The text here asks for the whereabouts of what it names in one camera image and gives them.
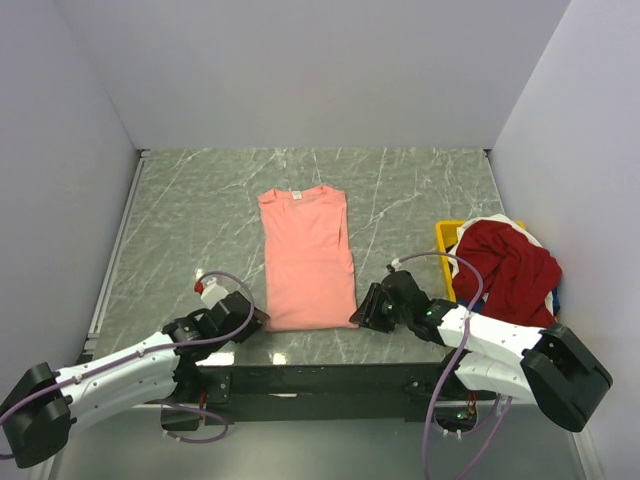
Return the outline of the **pink t shirt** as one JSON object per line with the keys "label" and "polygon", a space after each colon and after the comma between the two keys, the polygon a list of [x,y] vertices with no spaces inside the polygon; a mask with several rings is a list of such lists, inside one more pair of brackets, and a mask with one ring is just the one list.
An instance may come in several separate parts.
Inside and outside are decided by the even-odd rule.
{"label": "pink t shirt", "polygon": [[267,329],[354,329],[355,267],[346,194],[320,185],[258,197],[265,233]]}

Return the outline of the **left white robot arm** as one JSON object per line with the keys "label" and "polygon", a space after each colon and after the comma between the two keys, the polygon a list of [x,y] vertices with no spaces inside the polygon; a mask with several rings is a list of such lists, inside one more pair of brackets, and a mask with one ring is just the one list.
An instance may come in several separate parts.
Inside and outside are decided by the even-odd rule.
{"label": "left white robot arm", "polygon": [[211,383],[198,362],[244,342],[268,315],[240,292],[166,324],[132,347],[88,363],[28,369],[1,404],[1,428],[20,469],[61,451],[70,435],[139,404],[199,399]]}

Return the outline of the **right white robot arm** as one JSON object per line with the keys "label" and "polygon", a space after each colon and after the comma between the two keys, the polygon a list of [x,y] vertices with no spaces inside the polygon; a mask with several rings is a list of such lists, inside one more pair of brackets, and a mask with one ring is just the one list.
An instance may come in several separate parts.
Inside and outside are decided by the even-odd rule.
{"label": "right white robot arm", "polygon": [[580,432],[613,377],[567,326],[525,327],[431,299],[407,271],[373,283],[351,323],[390,333],[405,325],[417,338],[450,348],[439,387],[460,399],[469,391],[510,396],[538,406],[557,426]]}

